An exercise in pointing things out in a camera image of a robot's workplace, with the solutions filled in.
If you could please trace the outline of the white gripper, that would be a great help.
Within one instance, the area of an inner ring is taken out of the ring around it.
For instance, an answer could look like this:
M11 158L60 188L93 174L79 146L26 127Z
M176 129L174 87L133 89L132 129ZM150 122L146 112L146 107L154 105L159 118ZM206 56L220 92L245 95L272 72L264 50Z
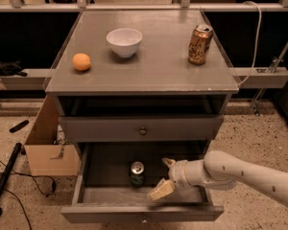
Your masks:
M151 200L159 200L174 192L175 186L179 188L203 186L205 181L203 160L179 160L164 157L162 163L168 167L170 179L162 178L155 188L148 193Z

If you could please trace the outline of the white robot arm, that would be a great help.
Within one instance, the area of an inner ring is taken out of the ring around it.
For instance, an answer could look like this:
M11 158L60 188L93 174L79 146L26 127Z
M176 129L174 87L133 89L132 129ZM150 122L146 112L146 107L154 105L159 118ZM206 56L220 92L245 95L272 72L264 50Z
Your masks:
M162 162L169 169L168 179L162 178L148 193L151 200L195 186L229 190L239 181L288 207L288 172L249 163L220 150L210 151L200 160L163 158Z

